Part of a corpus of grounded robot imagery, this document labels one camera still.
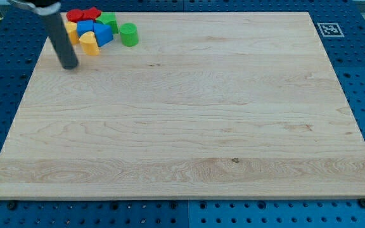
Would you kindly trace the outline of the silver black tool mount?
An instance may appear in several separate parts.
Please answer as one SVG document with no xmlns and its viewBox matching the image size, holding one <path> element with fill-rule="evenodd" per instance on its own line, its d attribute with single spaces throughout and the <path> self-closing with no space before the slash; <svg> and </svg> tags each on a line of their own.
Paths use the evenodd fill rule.
<svg viewBox="0 0 365 228">
<path fill-rule="evenodd" d="M 60 11 L 61 0 L 0 0 L 0 8 L 5 10 L 9 7 L 47 16 Z"/>
</svg>

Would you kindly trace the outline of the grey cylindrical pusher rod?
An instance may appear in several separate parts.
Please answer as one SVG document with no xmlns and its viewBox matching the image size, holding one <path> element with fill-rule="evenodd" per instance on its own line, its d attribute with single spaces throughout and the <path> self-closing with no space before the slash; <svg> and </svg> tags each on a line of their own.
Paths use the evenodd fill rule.
<svg viewBox="0 0 365 228">
<path fill-rule="evenodd" d="M 62 68 L 76 68 L 79 62 L 60 13 L 43 15 L 41 19 Z"/>
</svg>

